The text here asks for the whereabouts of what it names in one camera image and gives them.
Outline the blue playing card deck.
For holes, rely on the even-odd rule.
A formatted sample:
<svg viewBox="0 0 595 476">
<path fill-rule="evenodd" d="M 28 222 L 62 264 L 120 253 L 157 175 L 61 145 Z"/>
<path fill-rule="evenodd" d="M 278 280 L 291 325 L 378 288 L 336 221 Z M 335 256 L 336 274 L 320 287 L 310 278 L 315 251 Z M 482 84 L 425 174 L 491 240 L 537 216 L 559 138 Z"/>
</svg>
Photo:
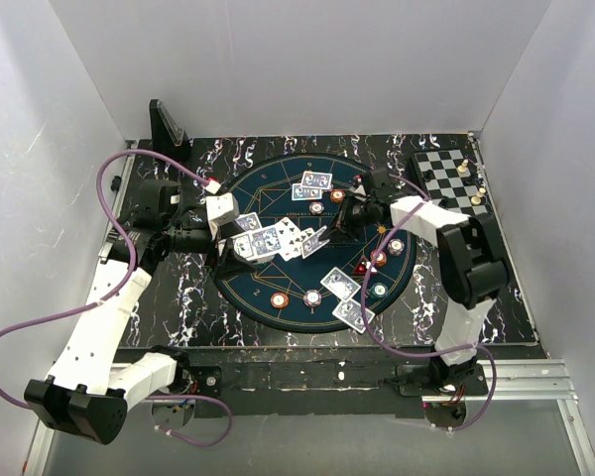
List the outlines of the blue playing card deck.
<svg viewBox="0 0 595 476">
<path fill-rule="evenodd" d="M 242 256 L 243 258 L 247 259 L 249 262 L 253 264 L 262 264 L 271 261 L 277 254 L 273 257 L 269 257 L 263 259 L 262 261 L 255 261 L 254 260 L 254 251 L 252 249 L 252 241 L 251 241 L 251 233 L 242 233 L 240 235 L 233 237 L 234 245 L 236 252 Z"/>
</svg>

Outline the blue-backed playing cards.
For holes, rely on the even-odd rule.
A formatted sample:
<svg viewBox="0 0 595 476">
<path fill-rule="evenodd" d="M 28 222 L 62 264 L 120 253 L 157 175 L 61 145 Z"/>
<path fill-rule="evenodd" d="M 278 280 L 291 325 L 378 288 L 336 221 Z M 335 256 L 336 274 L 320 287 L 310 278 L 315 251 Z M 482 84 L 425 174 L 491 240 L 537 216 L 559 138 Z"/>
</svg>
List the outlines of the blue-backed playing cards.
<svg viewBox="0 0 595 476">
<path fill-rule="evenodd" d="M 273 257 L 282 249 L 282 242 L 275 226 L 260 228 L 251 233 L 254 260 Z"/>
</svg>

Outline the seven of diamonds card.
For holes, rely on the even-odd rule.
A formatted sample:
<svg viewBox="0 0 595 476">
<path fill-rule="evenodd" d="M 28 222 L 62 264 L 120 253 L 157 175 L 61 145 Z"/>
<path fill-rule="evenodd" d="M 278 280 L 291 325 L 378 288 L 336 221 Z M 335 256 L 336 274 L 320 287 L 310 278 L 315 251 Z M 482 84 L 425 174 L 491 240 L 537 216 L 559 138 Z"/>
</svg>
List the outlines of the seven of diamonds card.
<svg viewBox="0 0 595 476">
<path fill-rule="evenodd" d="M 302 230 L 300 234 L 296 235 L 290 242 L 288 247 L 281 253 L 281 257 L 285 261 L 289 261 L 301 255 L 303 241 L 312 236 L 314 233 L 312 228 Z"/>
</svg>

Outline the dealt blue-backed card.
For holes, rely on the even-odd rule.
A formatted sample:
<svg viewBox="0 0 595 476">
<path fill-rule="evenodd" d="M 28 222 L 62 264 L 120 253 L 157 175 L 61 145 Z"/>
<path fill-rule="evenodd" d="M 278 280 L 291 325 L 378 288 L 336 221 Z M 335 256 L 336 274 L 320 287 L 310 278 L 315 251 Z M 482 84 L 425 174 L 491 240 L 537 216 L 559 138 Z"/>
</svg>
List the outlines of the dealt blue-backed card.
<svg viewBox="0 0 595 476">
<path fill-rule="evenodd" d="M 332 189 L 332 174 L 304 171 L 300 184 L 303 187 L 317 188 L 322 190 Z"/>
<path fill-rule="evenodd" d="M 250 232 L 262 227 L 259 216 L 256 212 L 241 214 L 236 223 L 244 232 Z"/>
<path fill-rule="evenodd" d="M 356 332 L 363 334 L 366 325 L 361 314 L 361 305 L 354 299 L 340 301 L 332 312 L 332 315 L 354 329 Z"/>
<path fill-rule="evenodd" d="M 321 188 L 303 186 L 300 183 L 292 184 L 292 201 L 321 200 L 322 195 Z"/>
<path fill-rule="evenodd" d="M 361 286 L 342 270 L 333 267 L 320 283 L 342 301 L 352 299 L 361 289 Z"/>
</svg>

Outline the orange poker chip stack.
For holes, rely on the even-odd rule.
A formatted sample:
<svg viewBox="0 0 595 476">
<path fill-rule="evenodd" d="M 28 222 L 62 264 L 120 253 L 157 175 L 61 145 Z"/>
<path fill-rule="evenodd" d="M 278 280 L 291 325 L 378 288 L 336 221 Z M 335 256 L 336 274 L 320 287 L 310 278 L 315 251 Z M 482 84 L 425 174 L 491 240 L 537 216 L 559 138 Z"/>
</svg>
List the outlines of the orange poker chip stack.
<svg viewBox="0 0 595 476">
<path fill-rule="evenodd" d="M 270 298 L 270 303 L 274 308 L 284 308 L 289 304 L 289 296 L 285 293 L 274 293 Z"/>
</svg>

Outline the white-blue poker chip stack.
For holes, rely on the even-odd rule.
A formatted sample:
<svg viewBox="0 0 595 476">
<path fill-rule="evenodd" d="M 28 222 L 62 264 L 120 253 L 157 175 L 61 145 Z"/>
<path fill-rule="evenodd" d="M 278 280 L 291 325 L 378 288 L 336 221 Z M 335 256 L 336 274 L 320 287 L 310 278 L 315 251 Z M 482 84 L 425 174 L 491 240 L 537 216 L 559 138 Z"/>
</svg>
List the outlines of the white-blue poker chip stack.
<svg viewBox="0 0 595 476">
<path fill-rule="evenodd" d="M 306 306 L 315 307 L 321 304 L 321 294 L 317 290 L 309 290 L 303 296 L 303 302 Z"/>
</svg>

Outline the green poker chip stack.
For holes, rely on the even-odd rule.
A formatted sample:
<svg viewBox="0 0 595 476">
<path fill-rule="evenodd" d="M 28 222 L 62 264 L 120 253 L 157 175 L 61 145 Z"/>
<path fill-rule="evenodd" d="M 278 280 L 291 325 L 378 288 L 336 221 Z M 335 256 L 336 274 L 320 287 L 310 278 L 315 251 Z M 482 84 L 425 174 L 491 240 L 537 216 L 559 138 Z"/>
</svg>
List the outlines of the green poker chip stack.
<svg viewBox="0 0 595 476">
<path fill-rule="evenodd" d="M 376 283 L 370 289 L 371 298 L 383 298 L 388 293 L 388 287 L 383 283 Z"/>
</svg>

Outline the blue-backed community card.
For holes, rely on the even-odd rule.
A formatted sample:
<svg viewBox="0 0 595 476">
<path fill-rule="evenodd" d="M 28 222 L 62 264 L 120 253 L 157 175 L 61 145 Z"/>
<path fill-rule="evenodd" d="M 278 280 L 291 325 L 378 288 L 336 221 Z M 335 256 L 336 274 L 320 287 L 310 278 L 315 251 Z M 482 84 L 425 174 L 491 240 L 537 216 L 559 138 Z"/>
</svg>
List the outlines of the blue-backed community card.
<svg viewBox="0 0 595 476">
<path fill-rule="evenodd" d="M 306 259 L 314 254 L 319 249 L 325 247 L 329 240 L 323 238 L 323 234 L 327 231 L 326 226 L 322 226 L 311 236 L 305 238 L 301 244 L 301 256 Z"/>
</svg>

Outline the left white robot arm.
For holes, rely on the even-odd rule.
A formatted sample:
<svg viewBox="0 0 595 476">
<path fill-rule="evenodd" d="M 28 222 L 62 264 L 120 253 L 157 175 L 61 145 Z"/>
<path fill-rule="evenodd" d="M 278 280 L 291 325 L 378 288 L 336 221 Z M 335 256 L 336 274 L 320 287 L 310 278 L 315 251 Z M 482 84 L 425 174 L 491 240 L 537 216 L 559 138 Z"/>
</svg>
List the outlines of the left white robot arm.
<svg viewBox="0 0 595 476">
<path fill-rule="evenodd" d="M 92 290 L 113 297 L 84 312 L 66 347 L 43 380 L 31 380 L 24 393 L 29 407 L 54 430 L 108 444 L 120 433 L 129 410 L 150 396 L 189 401 L 216 398 L 220 371 L 198 367 L 186 352 L 157 345 L 118 373 L 111 367 L 126 325 L 159 265 L 173 253 L 203 254 L 213 278 L 251 273 L 254 266 L 235 252 L 222 231 L 240 231 L 235 196 L 217 182 L 194 206 L 200 222 L 186 224 L 177 181 L 148 180 L 138 203 L 120 217 L 123 229 L 109 233 Z"/>
</svg>

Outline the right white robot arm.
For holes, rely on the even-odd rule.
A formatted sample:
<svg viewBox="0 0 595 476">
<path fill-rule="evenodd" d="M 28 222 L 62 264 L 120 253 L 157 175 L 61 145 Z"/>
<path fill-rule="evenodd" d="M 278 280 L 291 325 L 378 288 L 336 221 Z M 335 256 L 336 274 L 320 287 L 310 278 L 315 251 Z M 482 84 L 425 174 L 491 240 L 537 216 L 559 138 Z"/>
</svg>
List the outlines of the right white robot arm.
<svg viewBox="0 0 595 476">
<path fill-rule="evenodd" d="M 416 194 L 398 189 L 385 169 L 356 178 L 322 238 L 341 235 L 357 240 L 367 226 L 389 219 L 391 235 L 403 229 L 437 249 L 447 311 L 428 353 L 425 375 L 417 380 L 447 395 L 474 372 L 479 334 L 509 281 L 509 258 L 491 215 L 444 209 L 414 183 L 403 182 Z"/>
</svg>

